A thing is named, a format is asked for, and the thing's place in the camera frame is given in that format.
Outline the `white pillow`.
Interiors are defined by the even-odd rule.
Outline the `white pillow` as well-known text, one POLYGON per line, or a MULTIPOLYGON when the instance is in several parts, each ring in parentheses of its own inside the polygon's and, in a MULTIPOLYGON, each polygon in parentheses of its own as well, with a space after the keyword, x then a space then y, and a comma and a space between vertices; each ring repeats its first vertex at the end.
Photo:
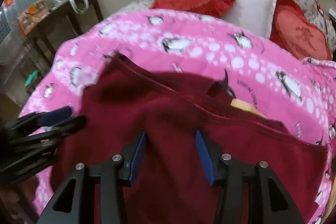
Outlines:
POLYGON ((236 0, 222 19, 269 39, 277 0, 236 0))

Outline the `dark red fleece garment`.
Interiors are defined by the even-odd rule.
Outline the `dark red fleece garment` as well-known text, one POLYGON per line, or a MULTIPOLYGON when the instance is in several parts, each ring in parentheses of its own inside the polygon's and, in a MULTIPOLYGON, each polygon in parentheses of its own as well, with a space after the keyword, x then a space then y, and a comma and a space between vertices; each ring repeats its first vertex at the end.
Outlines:
POLYGON ((212 79, 149 72, 114 55, 98 82, 84 89, 80 112, 87 126, 57 150, 50 184, 57 189, 77 163, 99 164, 140 131, 147 145, 139 176, 124 192, 130 223, 212 223, 218 188, 202 170, 195 133, 204 131, 239 161, 266 161, 293 198, 303 219, 315 216, 327 149, 300 141, 279 121, 231 106, 212 79))

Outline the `dark wooden side table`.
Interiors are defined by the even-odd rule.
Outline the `dark wooden side table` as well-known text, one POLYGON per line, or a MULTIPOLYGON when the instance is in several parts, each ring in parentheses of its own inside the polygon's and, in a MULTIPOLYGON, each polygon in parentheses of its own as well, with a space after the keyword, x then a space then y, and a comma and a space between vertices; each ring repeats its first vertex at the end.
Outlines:
MULTIPOLYGON (((84 4, 84 0, 74 0, 75 4, 80 3, 84 4)), ((93 7, 96 22, 101 22, 104 17, 102 15, 100 5, 98 0, 88 0, 89 7, 93 7)), ((70 4, 70 1, 66 0, 62 2, 62 4, 53 8, 51 12, 41 21, 39 22, 33 30, 26 36, 28 41, 33 44, 33 47, 41 55, 41 57, 45 60, 45 62, 51 67, 52 61, 45 55, 43 50, 38 44, 38 40, 40 40, 52 54, 54 57, 56 53, 56 49, 52 46, 48 34, 52 32, 56 23, 65 22, 66 29, 72 29, 72 31, 77 35, 80 36, 83 34, 82 29, 76 19, 75 12, 70 4)))

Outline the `pink penguin blanket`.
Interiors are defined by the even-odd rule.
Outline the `pink penguin blanket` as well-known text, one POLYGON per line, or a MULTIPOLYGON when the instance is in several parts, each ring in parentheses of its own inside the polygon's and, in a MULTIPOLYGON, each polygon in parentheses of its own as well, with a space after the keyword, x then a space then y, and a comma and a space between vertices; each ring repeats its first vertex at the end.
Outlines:
POLYGON ((335 62, 298 60, 261 36, 190 12, 120 12, 64 42, 22 115, 64 105, 78 110, 85 86, 97 81, 115 52, 149 70, 227 79, 236 102, 334 155, 335 62))

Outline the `red heart cushion right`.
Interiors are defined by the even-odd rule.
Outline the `red heart cushion right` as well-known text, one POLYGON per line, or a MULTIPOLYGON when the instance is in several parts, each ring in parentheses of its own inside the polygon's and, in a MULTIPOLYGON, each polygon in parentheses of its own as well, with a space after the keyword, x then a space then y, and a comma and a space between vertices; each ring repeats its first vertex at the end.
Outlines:
POLYGON ((301 7, 292 0, 277 0, 270 41, 299 60, 332 59, 324 33, 306 19, 301 7))

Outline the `orange printed box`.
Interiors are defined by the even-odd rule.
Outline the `orange printed box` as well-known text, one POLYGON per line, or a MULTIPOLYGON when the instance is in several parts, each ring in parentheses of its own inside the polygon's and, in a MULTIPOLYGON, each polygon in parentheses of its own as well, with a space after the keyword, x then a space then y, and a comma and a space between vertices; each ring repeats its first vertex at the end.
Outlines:
POLYGON ((49 13, 46 0, 37 0, 30 5, 17 17, 21 34, 27 36, 49 13))

